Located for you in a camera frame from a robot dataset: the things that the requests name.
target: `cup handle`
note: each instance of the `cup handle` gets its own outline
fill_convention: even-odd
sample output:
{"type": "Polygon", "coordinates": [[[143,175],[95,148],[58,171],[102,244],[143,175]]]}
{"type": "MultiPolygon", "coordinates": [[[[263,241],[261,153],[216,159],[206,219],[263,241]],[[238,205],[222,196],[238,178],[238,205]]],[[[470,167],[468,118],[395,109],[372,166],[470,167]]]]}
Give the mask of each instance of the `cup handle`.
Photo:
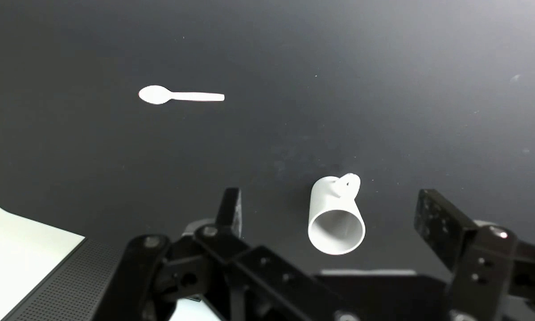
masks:
{"type": "Polygon", "coordinates": [[[334,191],[341,198],[355,200],[361,189],[361,176],[355,173],[348,173],[334,182],[334,191]]]}

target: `white cup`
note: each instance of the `white cup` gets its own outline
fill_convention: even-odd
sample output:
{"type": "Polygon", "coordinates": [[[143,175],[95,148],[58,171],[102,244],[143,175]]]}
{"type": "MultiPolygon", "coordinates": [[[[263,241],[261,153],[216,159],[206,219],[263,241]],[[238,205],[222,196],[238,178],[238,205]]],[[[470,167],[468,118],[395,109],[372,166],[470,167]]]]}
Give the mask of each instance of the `white cup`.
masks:
{"type": "Polygon", "coordinates": [[[309,241],[327,255],[354,251],[366,235],[366,225],[357,207],[361,178],[323,176],[311,191],[309,241]]]}

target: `black table surface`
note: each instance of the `black table surface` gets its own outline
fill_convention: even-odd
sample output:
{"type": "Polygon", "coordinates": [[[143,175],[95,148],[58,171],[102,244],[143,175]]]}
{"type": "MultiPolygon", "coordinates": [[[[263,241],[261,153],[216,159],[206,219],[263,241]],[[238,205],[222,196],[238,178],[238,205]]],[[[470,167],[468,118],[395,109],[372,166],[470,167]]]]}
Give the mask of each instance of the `black table surface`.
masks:
{"type": "Polygon", "coordinates": [[[535,0],[0,2],[0,207],[84,233],[111,271],[231,185],[245,239],[306,271],[445,274],[413,228],[421,187],[535,242],[535,0]],[[149,84],[227,101],[154,107],[149,84]],[[343,173],[368,237],[327,257],[309,192],[343,173]]]}

